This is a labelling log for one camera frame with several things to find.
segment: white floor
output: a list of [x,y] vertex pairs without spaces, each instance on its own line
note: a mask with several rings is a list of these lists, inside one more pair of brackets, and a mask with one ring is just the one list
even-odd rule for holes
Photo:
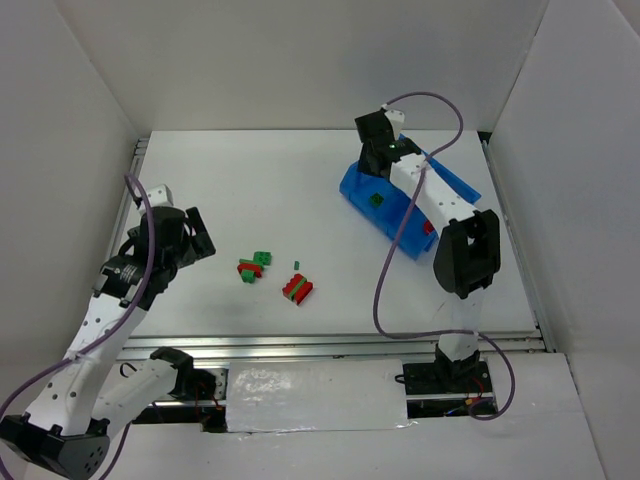
[[[408,135],[432,150],[453,133]],[[359,151],[355,131],[154,132],[140,179],[148,188],[168,184],[180,208],[197,206],[218,253],[180,271],[135,335],[374,333],[373,291],[390,241],[338,192]],[[479,208],[500,211],[475,132],[438,160],[482,193]],[[138,222],[131,212],[128,227]],[[529,334],[534,320],[504,226],[501,233],[502,270],[481,328]],[[243,284],[238,259],[256,250],[271,251],[273,264],[255,284]],[[432,252],[417,263],[396,254],[381,301],[388,330],[449,324],[449,297],[432,259]],[[281,293],[295,260],[314,283],[300,307]]]
[[[496,421],[438,418],[392,430],[252,435],[135,426],[110,479],[604,480],[564,356],[510,358],[516,399]],[[489,362],[504,402],[506,369],[495,355]],[[335,408],[350,400],[336,398]],[[29,466],[25,478],[59,477]]]

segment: red block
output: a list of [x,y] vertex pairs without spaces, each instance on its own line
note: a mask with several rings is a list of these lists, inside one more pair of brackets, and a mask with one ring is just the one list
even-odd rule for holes
[[256,277],[262,277],[262,267],[260,265],[254,265],[253,263],[241,263],[238,265],[238,273],[242,274],[244,270],[251,270],[256,273]]
[[296,305],[300,305],[305,297],[309,295],[309,292],[311,292],[311,290],[313,290],[313,283],[306,282],[304,285],[302,285],[293,296],[293,301],[296,302]]
[[300,280],[302,280],[303,278],[304,277],[302,275],[296,273],[293,278],[289,280],[289,283],[287,283],[282,289],[282,293],[284,294],[284,296],[289,297],[291,291],[296,288],[296,285],[298,285],[300,283]]
[[422,229],[424,230],[424,233],[426,233],[427,235],[430,235],[431,232],[435,230],[435,228],[433,228],[433,225],[429,220],[424,222],[424,226],[422,227]]

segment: table top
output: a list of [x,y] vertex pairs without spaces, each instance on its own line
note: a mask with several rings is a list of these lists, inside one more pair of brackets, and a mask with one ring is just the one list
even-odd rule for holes
[[[454,132],[406,134],[429,151]],[[166,183],[178,208],[197,206],[217,253],[181,270],[133,336],[374,333],[373,292],[391,242],[338,192],[359,152],[355,131],[154,132],[140,180],[146,188]],[[475,132],[437,159],[482,193],[479,209],[501,212]],[[131,208],[126,228],[138,223]],[[528,334],[535,322],[504,224],[501,247],[481,329]],[[273,261],[244,284],[238,260],[255,251],[270,251]],[[388,331],[449,325],[451,297],[433,274],[434,254],[416,262],[396,252],[380,302]],[[314,284],[300,306],[281,291],[296,260]]]

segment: blue container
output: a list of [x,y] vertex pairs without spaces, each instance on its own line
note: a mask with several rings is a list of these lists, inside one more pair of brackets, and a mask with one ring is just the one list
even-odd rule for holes
[[[475,203],[480,198],[478,192],[441,163],[435,159],[429,163],[434,171],[467,202]],[[358,172],[358,162],[352,164],[345,173],[342,182],[340,182],[340,193],[392,240],[398,233],[400,222],[402,222],[411,202],[411,199],[402,190],[394,187],[384,178],[372,177]],[[376,206],[376,202],[371,199],[375,194],[384,199],[379,206]],[[425,233],[425,222],[427,222],[427,217],[419,208],[414,208],[398,245],[414,260],[417,260],[423,251],[428,251],[438,238],[435,231],[430,234]]]

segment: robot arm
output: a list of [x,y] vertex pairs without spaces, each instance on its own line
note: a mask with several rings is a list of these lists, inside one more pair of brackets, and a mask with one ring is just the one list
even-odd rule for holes
[[211,373],[193,367],[193,358],[161,348],[143,367],[100,395],[125,342],[164,292],[178,270],[215,253],[197,208],[173,207],[162,185],[150,190],[155,229],[155,257],[150,281],[128,320],[102,345],[78,352],[104,337],[120,321],[141,285],[149,247],[146,212],[118,255],[101,268],[87,314],[59,370],[23,415],[6,416],[0,438],[25,460],[72,479],[88,479],[100,467],[113,438],[160,396],[180,400],[204,397],[215,389]]
[[[440,241],[433,269],[440,286],[451,294],[451,329],[477,331],[484,290],[500,269],[500,227],[492,210],[479,212],[462,199],[433,170],[421,149],[409,138],[399,138],[404,114],[382,109],[355,120],[362,141],[358,170],[383,177],[412,197],[425,169],[425,181],[416,206],[437,231]],[[477,337],[441,335],[436,362],[449,378],[474,368],[479,357]]]

